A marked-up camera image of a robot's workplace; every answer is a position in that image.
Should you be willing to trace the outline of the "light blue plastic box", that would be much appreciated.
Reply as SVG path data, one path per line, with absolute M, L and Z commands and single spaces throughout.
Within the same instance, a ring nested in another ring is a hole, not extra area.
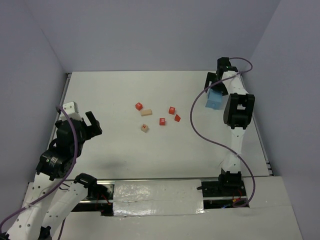
M 219 110 L 223 101 L 223 94 L 219 91 L 210 89 L 207 94 L 206 108 Z

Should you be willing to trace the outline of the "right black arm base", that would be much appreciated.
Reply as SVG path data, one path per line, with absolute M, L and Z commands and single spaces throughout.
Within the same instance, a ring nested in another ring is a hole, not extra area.
M 247 193 L 240 171 L 231 173 L 221 170 L 217 180 L 202 181 L 197 190 L 202 192 L 203 207 L 229 209 L 247 204 Z

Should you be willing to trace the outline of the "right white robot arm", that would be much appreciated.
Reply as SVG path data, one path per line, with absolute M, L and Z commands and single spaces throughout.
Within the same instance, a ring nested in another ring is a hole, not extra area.
M 229 57 L 217 60 L 216 72 L 208 72 L 205 88 L 206 107 L 223 111 L 223 123 L 230 128 L 231 153 L 222 161 L 218 177 L 218 189 L 237 190 L 241 187 L 241 151 L 243 138 L 253 116 L 255 96 L 249 94 L 241 81 L 240 72 L 233 66 Z

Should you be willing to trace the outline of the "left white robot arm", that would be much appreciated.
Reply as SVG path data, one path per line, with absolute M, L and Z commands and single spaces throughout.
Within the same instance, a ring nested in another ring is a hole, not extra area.
M 56 232 L 62 232 L 67 216 L 82 200 L 112 199 L 110 188 L 98 184 L 95 177 L 81 173 L 62 197 L 52 203 L 56 192 L 73 170 L 84 143 L 103 132 L 90 111 L 86 112 L 90 125 L 76 111 L 67 113 L 63 109 L 59 113 L 65 119 L 55 123 L 56 138 L 40 156 L 24 206 L 11 214 L 16 220 L 8 231 L 0 233 L 2 240 L 50 240 Z

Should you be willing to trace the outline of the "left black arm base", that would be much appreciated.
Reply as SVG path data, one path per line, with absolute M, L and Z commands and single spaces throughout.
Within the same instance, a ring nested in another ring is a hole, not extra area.
M 112 217 L 114 215 L 114 184 L 98 183 L 95 177 L 86 173 L 79 174 L 73 182 L 84 185 L 87 193 L 85 198 L 74 207 L 72 212 L 99 212 L 105 217 Z

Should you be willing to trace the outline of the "plain red wood block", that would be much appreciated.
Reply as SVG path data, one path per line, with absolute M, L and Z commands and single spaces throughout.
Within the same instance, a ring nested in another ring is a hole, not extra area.
M 181 117 L 178 114 L 176 114 L 175 117 L 174 117 L 174 120 L 176 122 L 179 122 L 181 120 Z

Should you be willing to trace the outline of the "long natural wood block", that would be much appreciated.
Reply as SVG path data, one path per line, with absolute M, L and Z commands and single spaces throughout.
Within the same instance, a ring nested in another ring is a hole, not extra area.
M 152 114 L 153 114 L 153 112 L 152 112 L 151 109 L 143 109 L 143 110 L 140 111 L 140 115 L 141 115 L 142 117 L 150 116 L 150 115 L 152 115 Z

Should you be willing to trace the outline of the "red cube white letter N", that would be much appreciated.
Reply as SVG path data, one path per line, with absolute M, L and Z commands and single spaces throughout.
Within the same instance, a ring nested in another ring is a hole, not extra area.
M 142 105 L 140 102 L 138 102 L 138 103 L 135 104 L 135 108 L 136 108 L 138 111 L 140 111 L 140 110 L 143 108 L 143 105 Z

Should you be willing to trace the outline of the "red cube letter R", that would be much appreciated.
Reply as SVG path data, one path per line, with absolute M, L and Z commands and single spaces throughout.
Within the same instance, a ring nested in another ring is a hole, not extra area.
M 168 113 L 171 114 L 171 115 L 174 115 L 175 111 L 176 111 L 176 109 L 173 106 L 170 106 L 169 110 L 168 110 Z

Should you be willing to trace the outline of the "natural wood cube red N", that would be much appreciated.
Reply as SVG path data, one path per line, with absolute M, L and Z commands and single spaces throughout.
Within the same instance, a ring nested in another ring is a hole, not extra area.
M 146 133 L 149 130 L 149 127 L 146 124 L 142 124 L 140 130 Z

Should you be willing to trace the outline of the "red cube white pattern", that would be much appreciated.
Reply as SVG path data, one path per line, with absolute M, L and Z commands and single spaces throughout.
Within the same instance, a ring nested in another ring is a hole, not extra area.
M 163 117 L 161 117 L 161 118 L 159 119 L 159 125 L 160 125 L 160 126 L 165 126 L 165 125 L 166 125 L 166 119 L 163 118 Z

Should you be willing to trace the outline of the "silver tape strip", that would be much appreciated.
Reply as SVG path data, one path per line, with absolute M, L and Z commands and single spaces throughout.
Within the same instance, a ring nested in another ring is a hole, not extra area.
M 113 193 L 113 215 L 184 216 L 205 212 L 201 181 L 117 181 Z

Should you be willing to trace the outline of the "aluminium table edge rail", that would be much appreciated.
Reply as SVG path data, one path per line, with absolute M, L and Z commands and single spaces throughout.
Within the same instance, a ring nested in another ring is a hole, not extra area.
M 273 175 L 270 160 L 254 113 L 251 123 L 244 133 L 241 157 L 245 160 L 255 177 Z

